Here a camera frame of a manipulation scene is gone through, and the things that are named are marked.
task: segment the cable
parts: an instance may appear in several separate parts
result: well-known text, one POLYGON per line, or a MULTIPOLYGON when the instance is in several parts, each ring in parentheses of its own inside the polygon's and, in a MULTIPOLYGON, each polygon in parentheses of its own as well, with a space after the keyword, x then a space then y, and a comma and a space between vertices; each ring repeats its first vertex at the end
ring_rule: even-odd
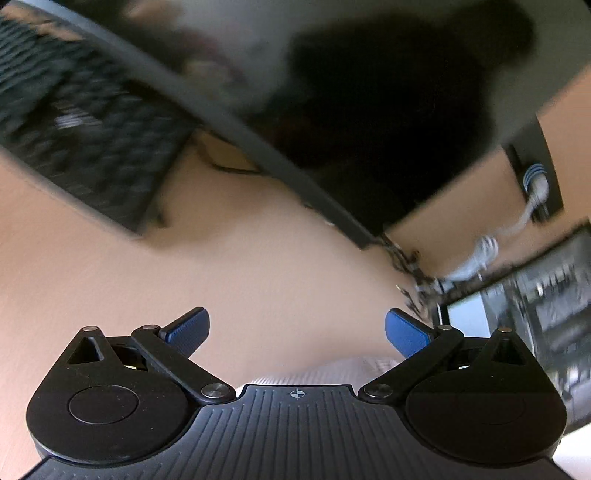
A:
POLYGON ((216 170, 222 171, 224 173, 234 173, 237 175, 252 175, 252 176, 260 176, 266 177, 268 174, 260 169, 257 170, 247 170, 245 168, 233 168, 233 167, 224 167, 223 165, 219 165, 215 162, 212 156, 209 154, 209 149, 203 140, 199 138, 192 137, 191 138, 193 145, 197 149, 197 154, 201 157, 201 159, 207 163, 209 166, 215 168, 216 170))
POLYGON ((532 165, 524 174, 523 185, 526 192, 531 193, 525 204, 525 209, 517 223, 509 227, 499 228, 492 235, 481 236, 476 241, 474 253, 457 269, 445 276, 433 287, 440 293, 447 292, 454 287, 455 282, 467 281, 478 275, 478 272, 493 263, 499 254, 498 236, 510 237, 520 233, 530 221, 535 209, 548 200, 550 185, 546 178, 544 167, 540 164, 532 165))
POLYGON ((392 266, 395 270, 410 274, 411 271, 408 267, 409 265, 409 258, 404 254, 404 251, 398 244, 395 244, 390 240, 388 235, 385 233, 381 233, 378 235, 379 241, 377 242, 378 245, 384 247, 388 255, 390 256, 390 260, 392 262, 392 266))

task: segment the black electronic device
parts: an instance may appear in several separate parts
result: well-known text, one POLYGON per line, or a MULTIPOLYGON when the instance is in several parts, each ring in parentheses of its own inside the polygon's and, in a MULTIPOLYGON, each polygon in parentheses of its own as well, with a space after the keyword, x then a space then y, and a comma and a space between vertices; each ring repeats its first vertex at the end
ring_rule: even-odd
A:
POLYGON ((247 385, 238 398, 188 359, 209 332, 202 308, 126 337, 86 326, 29 403, 44 458, 24 479, 569 479, 551 460, 564 404, 518 335, 412 323, 432 341, 358 395, 247 385))
MULTIPOLYGON (((583 0, 14 3, 108 51, 360 247, 499 144, 552 177, 522 129, 591 53, 583 0)), ((540 218, 561 206, 549 182, 540 218)))
POLYGON ((133 232, 197 122, 87 41, 0 16, 0 144, 133 232))
POLYGON ((484 284, 452 292, 433 311, 436 324, 488 338, 509 327, 522 338, 560 392, 567 432, 591 422, 591 225, 484 284))

